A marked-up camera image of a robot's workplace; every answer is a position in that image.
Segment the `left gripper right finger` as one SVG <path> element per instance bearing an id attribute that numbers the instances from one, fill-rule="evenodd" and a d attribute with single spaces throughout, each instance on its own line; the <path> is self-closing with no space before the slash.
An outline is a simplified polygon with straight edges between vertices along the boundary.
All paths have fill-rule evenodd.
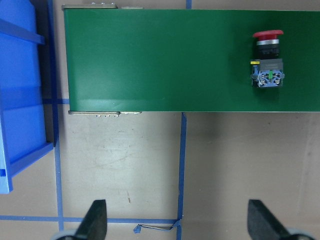
<path id="1" fill-rule="evenodd" d="M 250 199 L 247 209 L 247 231 L 252 240 L 287 240 L 291 234 L 258 199 Z"/>

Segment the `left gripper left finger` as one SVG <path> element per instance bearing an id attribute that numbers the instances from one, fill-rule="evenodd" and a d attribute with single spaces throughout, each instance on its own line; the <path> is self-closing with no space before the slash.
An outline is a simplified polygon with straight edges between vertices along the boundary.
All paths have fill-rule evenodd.
<path id="1" fill-rule="evenodd" d="M 107 229 L 106 200 L 94 200 L 73 238 L 75 240 L 104 240 Z"/>

